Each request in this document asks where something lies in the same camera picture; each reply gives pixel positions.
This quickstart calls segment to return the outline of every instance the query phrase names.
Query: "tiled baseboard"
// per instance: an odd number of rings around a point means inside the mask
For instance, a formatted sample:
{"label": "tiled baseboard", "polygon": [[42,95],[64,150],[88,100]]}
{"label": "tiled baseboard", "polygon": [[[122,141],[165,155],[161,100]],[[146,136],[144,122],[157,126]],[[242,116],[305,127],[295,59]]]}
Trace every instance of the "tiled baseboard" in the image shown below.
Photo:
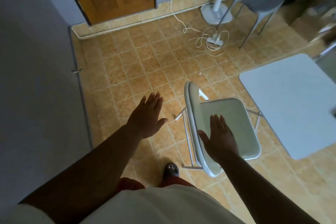
{"label": "tiled baseboard", "polygon": [[[173,12],[180,12],[203,4],[214,2],[215,0],[173,0]],[[157,9],[148,10],[138,14],[125,16],[111,21],[89,27],[86,23],[74,25],[72,29],[79,37],[89,36],[99,32],[125,27],[134,23],[140,23],[147,20],[159,19],[162,16],[170,14],[170,1],[160,3]]]}

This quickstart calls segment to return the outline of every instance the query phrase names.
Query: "red shorts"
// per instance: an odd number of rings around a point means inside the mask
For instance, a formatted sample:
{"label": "red shorts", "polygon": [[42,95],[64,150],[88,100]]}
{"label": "red shorts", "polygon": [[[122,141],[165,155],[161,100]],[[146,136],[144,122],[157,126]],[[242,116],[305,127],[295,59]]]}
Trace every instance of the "red shorts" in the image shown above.
{"label": "red shorts", "polygon": [[[190,184],[189,182],[177,176],[170,176],[167,179],[162,180],[162,182],[157,187],[164,188],[164,187],[167,187],[173,184],[179,184],[179,185],[184,185],[188,187],[195,187],[194,185]],[[118,194],[122,190],[138,190],[138,189],[144,189],[144,188],[145,186],[142,185],[140,182],[124,177],[124,178],[120,178],[114,195]]]}

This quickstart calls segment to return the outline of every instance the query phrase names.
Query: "white shirt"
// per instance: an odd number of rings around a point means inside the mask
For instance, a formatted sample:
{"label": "white shirt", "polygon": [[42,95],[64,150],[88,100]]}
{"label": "white shirt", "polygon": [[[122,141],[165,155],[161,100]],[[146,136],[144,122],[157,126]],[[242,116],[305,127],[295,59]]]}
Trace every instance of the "white shirt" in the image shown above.
{"label": "white shirt", "polygon": [[[44,212],[30,205],[17,205],[0,223],[54,224]],[[123,190],[81,222],[93,223],[244,224],[208,194],[183,185]]]}

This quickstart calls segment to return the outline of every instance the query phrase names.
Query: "forearm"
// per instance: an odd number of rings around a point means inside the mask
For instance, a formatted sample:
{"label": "forearm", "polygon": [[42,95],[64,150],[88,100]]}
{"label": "forearm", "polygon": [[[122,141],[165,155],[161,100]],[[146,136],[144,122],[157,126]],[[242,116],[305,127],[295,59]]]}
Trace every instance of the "forearm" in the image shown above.
{"label": "forearm", "polygon": [[113,196],[140,140],[121,127],[20,203],[41,209],[57,224],[79,223]]}
{"label": "forearm", "polygon": [[220,165],[257,224],[317,223],[241,157],[226,154]]}

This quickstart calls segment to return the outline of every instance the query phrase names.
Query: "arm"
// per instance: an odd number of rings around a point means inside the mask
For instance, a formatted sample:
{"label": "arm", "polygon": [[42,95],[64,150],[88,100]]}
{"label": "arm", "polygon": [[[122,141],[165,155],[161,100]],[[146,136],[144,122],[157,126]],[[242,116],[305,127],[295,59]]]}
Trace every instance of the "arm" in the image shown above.
{"label": "arm", "polygon": [[318,224],[239,156],[237,143],[223,116],[211,116],[210,127],[210,139],[202,130],[198,131],[204,147],[224,169],[257,224]]}
{"label": "arm", "polygon": [[114,196],[116,185],[139,142],[166,123],[158,121],[163,98],[144,96],[126,125],[20,204],[41,209],[57,224],[79,223]]}

